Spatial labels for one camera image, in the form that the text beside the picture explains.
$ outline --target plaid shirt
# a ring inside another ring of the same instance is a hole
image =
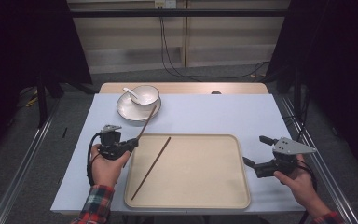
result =
[[[84,204],[79,217],[72,224],[105,223],[110,213],[110,203],[115,191],[107,186],[94,185],[89,190],[89,197]]]
[[[84,204],[79,217],[71,224],[99,224],[105,223],[110,213],[110,203],[115,191],[107,186],[94,185],[89,190],[89,197]],[[331,212],[322,217],[317,217],[310,224],[341,224],[344,223],[337,212]]]

